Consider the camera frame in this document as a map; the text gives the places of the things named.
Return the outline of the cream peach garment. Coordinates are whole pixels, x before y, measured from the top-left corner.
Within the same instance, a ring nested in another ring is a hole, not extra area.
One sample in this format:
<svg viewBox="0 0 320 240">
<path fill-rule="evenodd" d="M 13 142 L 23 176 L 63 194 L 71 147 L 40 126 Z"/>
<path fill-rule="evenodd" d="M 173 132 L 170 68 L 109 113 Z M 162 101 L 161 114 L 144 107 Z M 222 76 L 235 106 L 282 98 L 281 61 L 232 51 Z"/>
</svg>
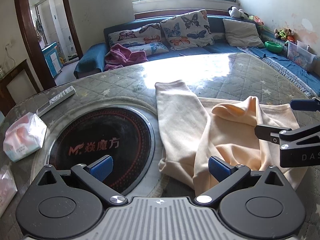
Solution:
<svg viewBox="0 0 320 240">
<path fill-rule="evenodd" d="M 276 144 L 259 140 L 254 129 L 270 125 L 297 129 L 288 104 L 262 105 L 255 96 L 244 101 L 199 98 L 181 80 L 157 83 L 158 127 L 164 146 L 159 170 L 200 195 L 217 184 L 208 160 L 217 156 L 253 171 L 279 166 Z"/>
</svg>

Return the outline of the clear plastic storage box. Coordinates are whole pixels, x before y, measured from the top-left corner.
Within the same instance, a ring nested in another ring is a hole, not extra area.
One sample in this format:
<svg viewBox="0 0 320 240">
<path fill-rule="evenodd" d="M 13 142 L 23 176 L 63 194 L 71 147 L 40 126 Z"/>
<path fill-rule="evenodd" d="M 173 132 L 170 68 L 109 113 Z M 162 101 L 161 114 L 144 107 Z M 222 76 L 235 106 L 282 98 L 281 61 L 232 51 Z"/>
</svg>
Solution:
<svg viewBox="0 0 320 240">
<path fill-rule="evenodd" d="M 307 72 L 313 72 L 318 56 L 292 42 L 287 44 L 287 58 Z"/>
</svg>

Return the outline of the black round induction cooktop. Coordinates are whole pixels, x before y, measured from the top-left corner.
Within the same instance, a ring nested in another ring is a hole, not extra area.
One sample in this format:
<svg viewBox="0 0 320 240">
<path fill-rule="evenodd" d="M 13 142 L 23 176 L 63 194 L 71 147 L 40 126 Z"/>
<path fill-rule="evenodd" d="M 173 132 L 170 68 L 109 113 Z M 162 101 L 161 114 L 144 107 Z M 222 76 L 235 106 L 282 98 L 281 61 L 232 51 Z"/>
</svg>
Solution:
<svg viewBox="0 0 320 240">
<path fill-rule="evenodd" d="M 132 107 L 111 106 L 72 121 L 54 141 L 48 163 L 68 170 L 110 155 L 113 170 L 102 182 L 126 195 L 145 176 L 154 150 L 155 134 L 145 114 Z"/>
</svg>

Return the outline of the green bowl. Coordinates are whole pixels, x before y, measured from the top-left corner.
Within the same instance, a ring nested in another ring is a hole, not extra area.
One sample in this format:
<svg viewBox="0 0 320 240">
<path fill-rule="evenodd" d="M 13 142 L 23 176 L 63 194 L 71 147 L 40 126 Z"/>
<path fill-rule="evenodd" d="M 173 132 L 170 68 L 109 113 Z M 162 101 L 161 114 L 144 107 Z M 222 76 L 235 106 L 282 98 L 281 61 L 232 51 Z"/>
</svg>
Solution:
<svg viewBox="0 0 320 240">
<path fill-rule="evenodd" d="M 283 46 L 271 41 L 265 41 L 265 48 L 272 53 L 281 53 L 283 51 Z"/>
</svg>

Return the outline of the plush toys pile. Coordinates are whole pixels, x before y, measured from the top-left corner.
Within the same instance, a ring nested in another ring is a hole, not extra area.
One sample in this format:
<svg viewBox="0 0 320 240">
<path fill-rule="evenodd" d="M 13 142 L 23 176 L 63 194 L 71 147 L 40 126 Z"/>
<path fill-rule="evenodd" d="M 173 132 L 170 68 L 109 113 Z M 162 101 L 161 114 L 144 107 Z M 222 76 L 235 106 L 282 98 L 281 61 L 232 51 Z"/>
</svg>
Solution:
<svg viewBox="0 0 320 240">
<path fill-rule="evenodd" d="M 295 43 L 295 31 L 290 28 L 274 29 L 274 37 L 282 41 L 290 41 Z"/>
</svg>

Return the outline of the pink white tissue pack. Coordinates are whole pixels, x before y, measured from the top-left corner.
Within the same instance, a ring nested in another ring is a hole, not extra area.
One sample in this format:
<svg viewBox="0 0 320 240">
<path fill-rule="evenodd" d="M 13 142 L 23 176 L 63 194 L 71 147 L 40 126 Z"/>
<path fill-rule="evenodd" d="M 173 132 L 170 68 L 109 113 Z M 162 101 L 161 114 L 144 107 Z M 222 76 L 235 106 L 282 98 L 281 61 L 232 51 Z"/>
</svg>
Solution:
<svg viewBox="0 0 320 240">
<path fill-rule="evenodd" d="M 17 162 L 42 148 L 46 131 L 46 124 L 29 112 L 7 129 L 3 151 L 11 161 Z"/>
</svg>

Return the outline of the grey remote control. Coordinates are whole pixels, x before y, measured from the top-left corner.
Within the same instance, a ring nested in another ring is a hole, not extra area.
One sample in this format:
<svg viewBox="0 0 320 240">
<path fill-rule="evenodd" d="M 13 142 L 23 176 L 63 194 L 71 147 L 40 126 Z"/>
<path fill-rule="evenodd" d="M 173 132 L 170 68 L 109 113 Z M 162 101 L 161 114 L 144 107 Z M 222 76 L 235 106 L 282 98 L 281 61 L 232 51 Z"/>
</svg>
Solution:
<svg viewBox="0 0 320 240">
<path fill-rule="evenodd" d="M 61 93 L 57 94 L 49 101 L 47 101 L 44 105 L 37 109 L 36 114 L 38 117 L 45 115 L 48 111 L 62 103 L 63 101 L 67 100 L 71 96 L 75 94 L 75 89 L 73 86 L 70 86 L 63 90 Z"/>
</svg>

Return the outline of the plain beige cushion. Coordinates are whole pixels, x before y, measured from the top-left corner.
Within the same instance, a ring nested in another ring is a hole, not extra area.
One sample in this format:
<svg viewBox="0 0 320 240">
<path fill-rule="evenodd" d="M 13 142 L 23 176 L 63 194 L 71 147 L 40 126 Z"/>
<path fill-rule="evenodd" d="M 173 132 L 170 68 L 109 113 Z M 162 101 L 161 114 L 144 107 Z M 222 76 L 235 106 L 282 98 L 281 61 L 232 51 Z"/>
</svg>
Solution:
<svg viewBox="0 0 320 240">
<path fill-rule="evenodd" d="M 259 47 L 264 48 L 264 44 L 259 37 L 254 23 L 229 20 L 224 18 L 225 37 L 232 47 Z"/>
</svg>

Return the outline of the blue corner sofa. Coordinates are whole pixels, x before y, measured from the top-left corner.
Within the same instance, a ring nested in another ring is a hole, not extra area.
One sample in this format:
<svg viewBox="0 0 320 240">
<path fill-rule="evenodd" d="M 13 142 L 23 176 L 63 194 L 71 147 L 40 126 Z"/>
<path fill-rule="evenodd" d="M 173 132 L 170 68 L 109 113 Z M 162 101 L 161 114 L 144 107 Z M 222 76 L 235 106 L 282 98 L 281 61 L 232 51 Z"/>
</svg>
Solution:
<svg viewBox="0 0 320 240">
<path fill-rule="evenodd" d="M 136 54 L 129 65 L 180 55 L 243 51 L 267 62 L 309 94 L 319 95 L 319 76 L 302 66 L 295 44 L 289 43 L 289 57 L 273 53 L 260 39 L 257 24 L 249 21 L 209 16 L 202 10 L 115 25 L 104 29 L 104 36 L 105 42 L 91 46 L 76 65 L 77 79 L 126 66 L 115 55 L 108 55 L 112 46 L 124 51 L 126 57 Z"/>
</svg>

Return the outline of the panda plush toy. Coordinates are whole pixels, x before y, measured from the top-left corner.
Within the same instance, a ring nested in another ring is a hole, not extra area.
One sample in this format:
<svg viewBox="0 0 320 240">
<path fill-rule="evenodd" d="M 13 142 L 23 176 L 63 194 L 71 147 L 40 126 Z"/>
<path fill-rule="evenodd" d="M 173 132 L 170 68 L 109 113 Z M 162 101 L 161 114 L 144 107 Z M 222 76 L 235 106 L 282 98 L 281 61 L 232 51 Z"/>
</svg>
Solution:
<svg viewBox="0 0 320 240">
<path fill-rule="evenodd" d="M 249 19 L 249 14 L 244 12 L 242 9 L 238 9 L 237 7 L 228 8 L 228 12 L 232 18 L 238 18 L 241 20 L 248 20 Z"/>
</svg>

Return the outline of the magenta crumpled cloth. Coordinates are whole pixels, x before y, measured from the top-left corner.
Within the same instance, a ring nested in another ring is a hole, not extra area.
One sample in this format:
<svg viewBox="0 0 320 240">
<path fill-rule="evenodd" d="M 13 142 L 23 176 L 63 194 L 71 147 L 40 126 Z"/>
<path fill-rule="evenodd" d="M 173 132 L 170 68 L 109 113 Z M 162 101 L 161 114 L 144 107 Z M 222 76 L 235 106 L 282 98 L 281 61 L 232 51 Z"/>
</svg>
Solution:
<svg viewBox="0 0 320 240">
<path fill-rule="evenodd" d="M 121 44 L 115 44 L 105 55 L 104 71 L 148 62 L 145 51 L 132 52 Z"/>
</svg>

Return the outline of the butterfly cushion right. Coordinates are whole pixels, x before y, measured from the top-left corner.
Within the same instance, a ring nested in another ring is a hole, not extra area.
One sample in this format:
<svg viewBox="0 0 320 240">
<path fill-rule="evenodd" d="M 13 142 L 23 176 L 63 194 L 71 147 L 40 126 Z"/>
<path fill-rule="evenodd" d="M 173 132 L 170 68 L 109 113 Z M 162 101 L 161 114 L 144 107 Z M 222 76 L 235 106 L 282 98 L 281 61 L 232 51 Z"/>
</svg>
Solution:
<svg viewBox="0 0 320 240">
<path fill-rule="evenodd" d="M 185 50 L 214 44 L 205 9 L 173 16 L 160 22 L 171 50 Z"/>
</svg>

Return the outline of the butterfly cushion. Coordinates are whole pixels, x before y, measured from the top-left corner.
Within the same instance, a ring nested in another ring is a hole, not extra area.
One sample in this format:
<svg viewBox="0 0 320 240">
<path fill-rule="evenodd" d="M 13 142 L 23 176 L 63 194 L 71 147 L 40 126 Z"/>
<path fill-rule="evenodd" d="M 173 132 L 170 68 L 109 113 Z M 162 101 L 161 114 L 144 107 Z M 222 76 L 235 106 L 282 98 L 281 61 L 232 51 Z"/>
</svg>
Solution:
<svg viewBox="0 0 320 240">
<path fill-rule="evenodd" d="M 168 53 L 162 42 L 161 25 L 151 23 L 132 30 L 122 30 L 107 35 L 110 47 L 121 44 L 131 52 L 145 51 L 146 56 Z"/>
<path fill-rule="evenodd" d="M 214 44 L 205 9 L 173 16 L 160 22 L 171 50 L 185 50 Z"/>
</svg>

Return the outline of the blue white small cabinet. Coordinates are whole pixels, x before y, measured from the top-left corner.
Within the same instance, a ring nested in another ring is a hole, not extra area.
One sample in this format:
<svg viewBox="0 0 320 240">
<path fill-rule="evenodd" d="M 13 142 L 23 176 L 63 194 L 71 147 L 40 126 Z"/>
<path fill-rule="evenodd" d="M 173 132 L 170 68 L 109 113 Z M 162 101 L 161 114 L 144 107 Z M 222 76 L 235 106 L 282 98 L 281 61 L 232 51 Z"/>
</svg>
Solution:
<svg viewBox="0 0 320 240">
<path fill-rule="evenodd" d="M 43 48 L 42 53 L 52 77 L 56 77 L 62 69 L 62 64 L 57 52 L 57 42 L 53 42 L 52 44 Z"/>
</svg>

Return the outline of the butterfly cushion left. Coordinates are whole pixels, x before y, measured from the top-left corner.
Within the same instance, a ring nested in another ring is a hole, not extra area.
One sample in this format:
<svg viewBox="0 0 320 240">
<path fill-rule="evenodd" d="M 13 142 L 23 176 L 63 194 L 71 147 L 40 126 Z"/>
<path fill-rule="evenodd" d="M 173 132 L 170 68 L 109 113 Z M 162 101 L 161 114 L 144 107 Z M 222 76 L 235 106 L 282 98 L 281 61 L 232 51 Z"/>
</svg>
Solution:
<svg viewBox="0 0 320 240">
<path fill-rule="evenodd" d="M 168 53 L 162 42 L 161 25 L 151 23 L 132 30 L 122 30 L 107 35 L 110 47 L 121 44 L 131 52 L 145 51 L 146 56 Z"/>
</svg>

